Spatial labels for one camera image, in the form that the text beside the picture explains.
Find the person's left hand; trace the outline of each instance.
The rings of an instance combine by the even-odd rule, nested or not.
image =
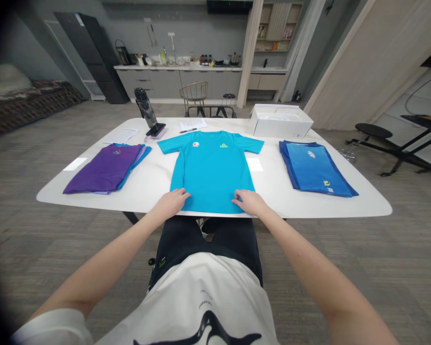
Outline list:
[[[185,188],[174,189],[172,192],[164,194],[150,212],[167,220],[175,216],[185,204],[185,200],[191,197],[185,192]]]

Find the smartphone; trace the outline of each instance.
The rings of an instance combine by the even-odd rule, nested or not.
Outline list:
[[[166,124],[154,124],[153,127],[147,132],[147,137],[156,137],[163,128],[166,127]]]

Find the black water bottle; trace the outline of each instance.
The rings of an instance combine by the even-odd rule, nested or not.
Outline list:
[[[157,124],[157,118],[153,111],[150,100],[148,99],[147,93],[142,88],[135,88],[134,95],[136,96],[136,103],[139,107],[142,117],[146,120],[149,128],[152,128]]]

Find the white t-shirt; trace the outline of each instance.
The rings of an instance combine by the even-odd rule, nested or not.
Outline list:
[[[20,344],[92,344],[83,315],[59,309],[13,335]],[[237,260],[196,253],[169,269],[139,307],[97,344],[278,344],[270,302]]]

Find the cushion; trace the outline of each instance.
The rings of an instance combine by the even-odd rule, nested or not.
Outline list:
[[[0,65],[0,96],[16,90],[29,89],[32,83],[21,71],[10,64]]]

